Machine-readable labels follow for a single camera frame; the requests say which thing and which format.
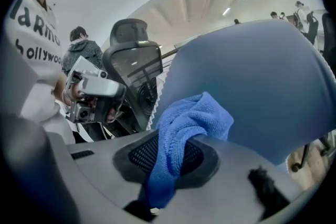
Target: fluorescent light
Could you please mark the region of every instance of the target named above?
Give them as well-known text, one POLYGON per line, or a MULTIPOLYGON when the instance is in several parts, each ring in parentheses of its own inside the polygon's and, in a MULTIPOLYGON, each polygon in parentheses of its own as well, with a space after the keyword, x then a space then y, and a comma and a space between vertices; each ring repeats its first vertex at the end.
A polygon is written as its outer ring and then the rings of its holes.
POLYGON ((230 9, 231 9, 231 8, 227 8, 227 9, 224 11, 223 16, 224 16, 225 14, 227 14, 227 12, 228 12, 230 9))

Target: blue chair back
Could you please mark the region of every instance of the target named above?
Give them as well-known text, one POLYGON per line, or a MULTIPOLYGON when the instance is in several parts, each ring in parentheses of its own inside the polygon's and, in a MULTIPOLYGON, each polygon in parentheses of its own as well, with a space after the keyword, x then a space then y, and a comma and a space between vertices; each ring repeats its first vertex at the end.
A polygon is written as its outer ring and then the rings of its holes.
POLYGON ((173 102, 204 91, 234 118, 228 140, 281 164, 336 128, 336 81, 290 23, 267 20, 200 36, 175 56, 152 128, 173 102))

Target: microfiber cloth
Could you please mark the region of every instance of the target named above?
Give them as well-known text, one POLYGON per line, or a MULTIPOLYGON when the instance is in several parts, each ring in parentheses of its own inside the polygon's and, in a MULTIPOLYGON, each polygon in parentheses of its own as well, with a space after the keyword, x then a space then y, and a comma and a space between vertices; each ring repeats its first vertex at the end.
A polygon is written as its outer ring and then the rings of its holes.
POLYGON ((146 183, 150 207, 164 208, 175 193, 186 141, 205 134, 226 141, 232 116, 212 96, 203 92, 171 104, 161 115, 158 157, 146 183))

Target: ceiling beam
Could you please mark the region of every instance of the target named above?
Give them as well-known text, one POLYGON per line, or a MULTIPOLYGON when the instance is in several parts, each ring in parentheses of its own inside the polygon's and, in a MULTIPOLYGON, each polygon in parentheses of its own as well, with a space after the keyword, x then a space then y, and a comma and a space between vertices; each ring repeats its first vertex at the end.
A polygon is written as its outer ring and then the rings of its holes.
POLYGON ((158 7, 152 7, 149 10, 153 14, 153 16, 163 22, 163 24, 172 27, 172 24, 170 23, 166 15, 158 7))
POLYGON ((204 18, 207 16, 211 3, 212 3, 212 0, 204 0, 201 18, 204 18))
POLYGON ((183 19, 185 22, 189 21, 189 16, 188 16, 188 10, 187 10, 187 2, 186 0, 179 0, 180 1, 180 7, 181 7, 181 12, 183 15, 183 19))

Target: hooded jacket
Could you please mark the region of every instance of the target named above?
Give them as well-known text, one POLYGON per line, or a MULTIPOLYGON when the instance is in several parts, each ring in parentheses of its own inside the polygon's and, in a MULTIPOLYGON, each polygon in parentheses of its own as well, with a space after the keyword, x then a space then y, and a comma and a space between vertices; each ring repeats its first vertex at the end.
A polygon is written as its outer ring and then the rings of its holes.
POLYGON ((79 56, 93 63, 99 69, 104 69, 102 63, 102 51, 96 42, 91 40, 75 40, 70 44, 68 51, 64 55, 62 63, 62 71, 69 75, 70 70, 74 66, 79 56))

